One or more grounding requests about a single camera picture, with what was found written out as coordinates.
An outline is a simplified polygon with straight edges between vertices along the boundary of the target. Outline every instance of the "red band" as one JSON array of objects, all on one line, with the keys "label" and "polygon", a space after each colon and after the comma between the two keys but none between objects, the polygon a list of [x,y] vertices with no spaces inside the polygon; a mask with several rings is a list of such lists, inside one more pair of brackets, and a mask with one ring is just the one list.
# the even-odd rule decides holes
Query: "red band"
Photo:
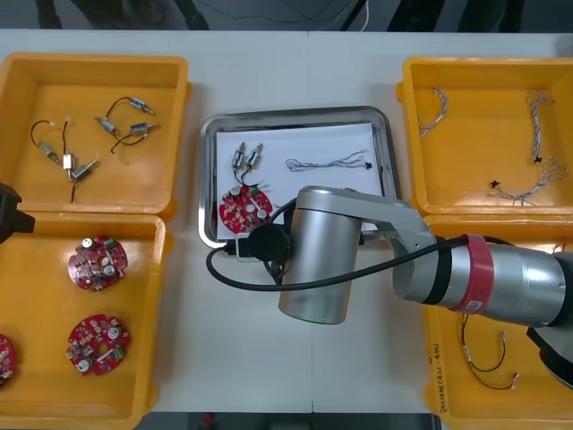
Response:
[{"label": "red band", "polygon": [[464,235],[467,237],[469,252],[469,281],[464,298],[451,311],[464,314],[477,314],[484,309],[490,300],[493,290],[493,259],[490,248],[483,236]]}]

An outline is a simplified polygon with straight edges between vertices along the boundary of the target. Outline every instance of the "gray wire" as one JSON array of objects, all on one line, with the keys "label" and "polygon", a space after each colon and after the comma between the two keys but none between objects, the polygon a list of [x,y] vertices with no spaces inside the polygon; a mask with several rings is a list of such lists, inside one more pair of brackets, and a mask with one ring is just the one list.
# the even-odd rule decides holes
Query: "gray wire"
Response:
[{"label": "gray wire", "polygon": [[432,91],[438,95],[441,102],[441,112],[440,115],[436,118],[436,120],[428,125],[424,125],[422,118],[418,117],[418,127],[420,127],[420,139],[422,139],[433,127],[438,125],[438,123],[444,118],[446,112],[448,112],[448,96],[444,92],[444,90],[440,87],[433,87]]},{"label": "gray wire", "polygon": [[500,184],[496,184],[494,186],[494,189],[496,189],[497,191],[494,191],[493,195],[497,195],[502,199],[513,200],[514,202],[521,202],[522,206],[524,203],[533,204],[527,200],[532,194],[536,193],[541,188],[551,184],[552,182],[559,181],[560,179],[565,177],[565,175],[567,175],[568,171],[569,170],[567,169],[567,166],[564,166],[562,164],[557,164],[555,162],[555,158],[551,155],[550,157],[547,157],[546,159],[543,160],[539,181],[531,190],[521,194],[512,194],[504,191],[501,188]]},{"label": "gray wire", "polygon": [[[531,99],[532,94],[535,94],[537,98],[535,100]],[[542,145],[541,145],[541,125],[539,124],[539,115],[537,110],[539,105],[544,102],[553,102],[553,99],[545,97],[540,91],[531,91],[527,94],[527,102],[531,107],[531,115],[534,119],[534,142],[531,148],[530,159],[533,162],[541,161]]]},{"label": "gray wire", "polygon": [[303,163],[298,159],[288,159],[285,161],[285,164],[291,172],[306,172],[314,168],[371,168],[372,164],[366,162],[361,163],[361,161],[364,161],[364,155],[356,157],[358,154],[364,154],[366,152],[367,150],[360,150],[350,154],[348,157],[335,159],[326,164]]}]

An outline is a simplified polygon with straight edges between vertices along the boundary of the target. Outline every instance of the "stainless steel tray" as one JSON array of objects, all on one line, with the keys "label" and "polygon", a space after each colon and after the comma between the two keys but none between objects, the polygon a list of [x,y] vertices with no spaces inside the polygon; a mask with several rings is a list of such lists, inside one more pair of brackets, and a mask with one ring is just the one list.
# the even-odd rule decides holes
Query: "stainless steel tray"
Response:
[{"label": "stainless steel tray", "polygon": [[221,247],[226,242],[217,240],[217,133],[364,123],[372,124],[382,194],[399,199],[398,172],[388,118],[375,107],[274,110],[209,118],[201,129],[199,191],[199,236],[201,240],[212,248]]}]

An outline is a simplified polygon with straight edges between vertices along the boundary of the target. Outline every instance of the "yellow plastic bin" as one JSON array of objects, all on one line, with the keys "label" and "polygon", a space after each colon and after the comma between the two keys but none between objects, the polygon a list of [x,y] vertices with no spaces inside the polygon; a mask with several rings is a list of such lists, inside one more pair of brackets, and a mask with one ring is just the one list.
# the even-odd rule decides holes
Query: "yellow plastic bin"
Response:
[{"label": "yellow plastic bin", "polygon": [[[34,213],[33,235],[0,246],[0,333],[16,348],[16,374],[0,391],[2,428],[131,429],[149,412],[166,241],[152,215]],[[84,237],[118,240],[124,278],[100,292],[76,287],[67,264]],[[93,314],[117,316],[132,336],[109,374],[81,375],[66,358],[68,336]]]},{"label": "yellow plastic bin", "polygon": [[[495,236],[519,246],[573,251],[573,217],[443,215],[424,219],[434,235],[464,233]],[[511,383],[515,390],[498,391],[479,383],[469,370],[460,341],[460,314],[438,306],[423,307],[430,381],[428,408],[456,429],[571,429],[573,391],[553,377],[539,358],[539,348],[526,336],[526,327],[471,316],[466,344],[481,367],[500,360],[500,336],[507,331],[507,354],[499,369],[482,374],[488,383]]]},{"label": "yellow plastic bin", "polygon": [[[423,214],[573,214],[573,60],[409,58],[397,86],[410,158],[412,204]],[[420,138],[418,117],[441,110],[432,87],[449,98],[444,118]],[[492,181],[512,194],[535,186],[541,164],[530,152],[534,123],[527,93],[555,100],[539,107],[543,157],[553,155],[569,174],[529,200],[491,196]]]},{"label": "yellow plastic bin", "polygon": [[[172,195],[184,107],[191,95],[187,63],[173,56],[92,56],[14,53],[0,71],[0,182],[22,197],[23,211],[113,212],[173,216]],[[129,106],[114,109],[111,120],[122,135],[131,125],[159,123],[135,146],[119,145],[94,119],[105,116],[121,97],[145,101],[155,115]],[[50,145],[61,158],[67,117],[67,146],[76,166],[99,164],[80,181],[74,203],[72,184],[33,145],[30,128],[39,125],[36,141]]]}]

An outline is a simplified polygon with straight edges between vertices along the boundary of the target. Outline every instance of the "white paper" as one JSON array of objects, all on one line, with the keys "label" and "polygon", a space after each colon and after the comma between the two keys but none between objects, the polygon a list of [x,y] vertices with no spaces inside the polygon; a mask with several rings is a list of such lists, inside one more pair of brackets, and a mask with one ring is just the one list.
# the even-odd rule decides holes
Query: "white paper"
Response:
[{"label": "white paper", "polygon": [[[294,199],[300,189],[307,185],[352,188],[362,193],[382,195],[370,123],[230,132],[217,133],[217,206],[222,203],[225,193],[239,185],[233,175],[231,160],[241,142],[247,146],[245,159],[259,143],[264,145],[255,169],[247,174],[244,181],[246,184],[264,181],[261,190],[269,197],[275,210]],[[372,163],[370,169],[315,168],[291,172],[286,164],[287,159],[297,159],[303,163],[329,163],[362,150],[366,150],[365,154],[360,154],[364,155],[363,162]],[[217,239],[234,237],[235,234],[225,227],[219,217]]]}]

